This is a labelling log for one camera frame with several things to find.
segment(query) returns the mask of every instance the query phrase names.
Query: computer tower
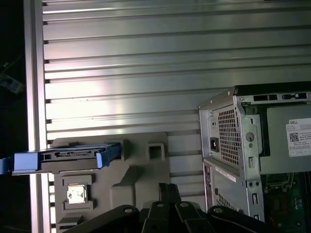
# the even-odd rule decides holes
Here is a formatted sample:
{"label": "computer tower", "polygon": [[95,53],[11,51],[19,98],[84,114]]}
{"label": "computer tower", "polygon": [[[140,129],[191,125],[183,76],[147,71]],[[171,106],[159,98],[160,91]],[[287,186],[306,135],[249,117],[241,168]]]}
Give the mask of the computer tower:
{"label": "computer tower", "polygon": [[199,107],[207,208],[310,231],[311,82],[235,86]]}

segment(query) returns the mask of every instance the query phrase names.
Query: metal sheet wall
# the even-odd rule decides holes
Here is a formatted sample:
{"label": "metal sheet wall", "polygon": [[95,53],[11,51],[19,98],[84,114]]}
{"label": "metal sheet wall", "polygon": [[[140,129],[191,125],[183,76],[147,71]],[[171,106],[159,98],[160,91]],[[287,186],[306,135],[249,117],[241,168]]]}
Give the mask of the metal sheet wall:
{"label": "metal sheet wall", "polygon": [[204,207],[197,106],[236,84],[311,80],[311,2],[43,0],[46,137],[167,132]]}

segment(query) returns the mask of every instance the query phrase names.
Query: dark background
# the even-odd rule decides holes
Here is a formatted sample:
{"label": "dark background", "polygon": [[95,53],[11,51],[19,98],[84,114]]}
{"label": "dark background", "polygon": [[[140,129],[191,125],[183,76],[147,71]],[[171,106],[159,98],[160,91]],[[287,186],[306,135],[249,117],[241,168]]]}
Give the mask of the dark background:
{"label": "dark background", "polygon": [[[23,0],[0,0],[0,74],[15,62],[5,73],[26,85],[23,28]],[[27,149],[26,90],[0,86],[0,158]],[[0,232],[30,231],[29,176],[0,176]]]}

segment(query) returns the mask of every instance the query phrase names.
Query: sticker label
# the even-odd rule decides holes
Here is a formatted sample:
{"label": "sticker label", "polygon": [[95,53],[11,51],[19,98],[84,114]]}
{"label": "sticker label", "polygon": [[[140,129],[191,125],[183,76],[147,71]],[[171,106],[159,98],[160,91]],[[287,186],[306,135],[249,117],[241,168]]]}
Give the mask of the sticker label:
{"label": "sticker label", "polygon": [[216,171],[218,171],[220,174],[222,174],[223,176],[227,177],[229,180],[233,181],[233,182],[236,182],[237,179],[235,179],[234,176],[231,176],[230,174],[228,174],[227,172],[225,172],[224,170],[216,167],[215,168]]}
{"label": "sticker label", "polygon": [[290,120],[286,133],[290,157],[311,155],[311,118]]}

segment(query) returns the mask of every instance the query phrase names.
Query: power supply fan grille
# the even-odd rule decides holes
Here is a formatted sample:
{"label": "power supply fan grille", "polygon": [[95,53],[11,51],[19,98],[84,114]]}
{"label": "power supply fan grille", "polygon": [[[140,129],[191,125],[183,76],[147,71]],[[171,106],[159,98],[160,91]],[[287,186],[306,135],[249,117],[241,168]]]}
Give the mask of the power supply fan grille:
{"label": "power supply fan grille", "polygon": [[237,123],[233,109],[218,115],[220,151],[222,159],[239,165],[238,150],[241,148],[241,135],[237,132]]}
{"label": "power supply fan grille", "polygon": [[230,204],[222,195],[218,194],[218,198],[216,200],[216,205],[225,206],[232,210],[236,210],[233,205]]}

